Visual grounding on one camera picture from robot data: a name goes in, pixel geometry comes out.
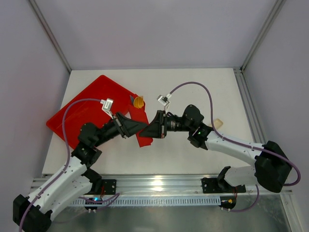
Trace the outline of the red paper napkin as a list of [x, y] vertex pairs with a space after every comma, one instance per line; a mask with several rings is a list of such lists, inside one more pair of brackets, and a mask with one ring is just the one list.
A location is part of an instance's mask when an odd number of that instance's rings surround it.
[[[134, 105], [129, 105], [128, 111], [132, 120], [143, 122], [146, 123], [147, 125], [149, 124], [148, 117], [145, 112], [145, 106], [143, 106], [141, 109], [138, 109]], [[153, 142], [153, 138], [140, 137], [139, 132], [136, 134], [136, 137], [139, 147], [150, 146]]]

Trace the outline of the yellow plastic spoon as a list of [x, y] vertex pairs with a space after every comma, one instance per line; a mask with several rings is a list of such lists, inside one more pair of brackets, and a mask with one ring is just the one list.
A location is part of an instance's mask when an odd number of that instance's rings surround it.
[[134, 100], [133, 100], [133, 106], [137, 109], [142, 109], [144, 107], [145, 103], [144, 103], [144, 99], [143, 96], [137, 96]]

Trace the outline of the yellow plastic fork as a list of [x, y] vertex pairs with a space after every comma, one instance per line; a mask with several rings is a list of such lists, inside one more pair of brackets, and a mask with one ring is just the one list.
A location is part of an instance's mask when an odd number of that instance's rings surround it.
[[142, 108], [144, 106], [143, 96], [137, 97], [137, 105], [138, 105], [139, 108]]

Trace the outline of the blue plastic knife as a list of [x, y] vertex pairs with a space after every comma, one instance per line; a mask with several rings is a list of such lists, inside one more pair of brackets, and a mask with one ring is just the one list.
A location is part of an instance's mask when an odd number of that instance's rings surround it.
[[135, 100], [135, 97], [130, 95], [130, 100], [131, 100], [131, 104], [134, 105], [134, 100]]

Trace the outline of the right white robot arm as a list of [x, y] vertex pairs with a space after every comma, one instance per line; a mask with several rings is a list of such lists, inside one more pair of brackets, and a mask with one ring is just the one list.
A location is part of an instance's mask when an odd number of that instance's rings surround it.
[[224, 153], [247, 163], [244, 167], [226, 166], [221, 170], [215, 183], [222, 192], [242, 185], [260, 185], [268, 191], [281, 192], [292, 167], [277, 143], [268, 141], [264, 145], [228, 139], [204, 124], [203, 119], [194, 105], [187, 106], [181, 117], [158, 110], [140, 137], [163, 139], [169, 131], [187, 131], [187, 139], [194, 147]]

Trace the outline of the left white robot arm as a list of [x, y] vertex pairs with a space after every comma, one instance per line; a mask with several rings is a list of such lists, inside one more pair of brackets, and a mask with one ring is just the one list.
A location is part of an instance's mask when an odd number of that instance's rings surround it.
[[121, 135], [131, 137], [147, 127], [147, 123], [135, 121], [116, 113], [101, 128], [85, 123], [80, 129], [79, 143], [69, 153], [69, 158], [52, 177], [34, 192], [13, 201], [13, 221], [19, 231], [45, 232], [52, 221], [76, 198], [101, 187], [101, 176], [91, 169], [101, 151], [98, 146]]

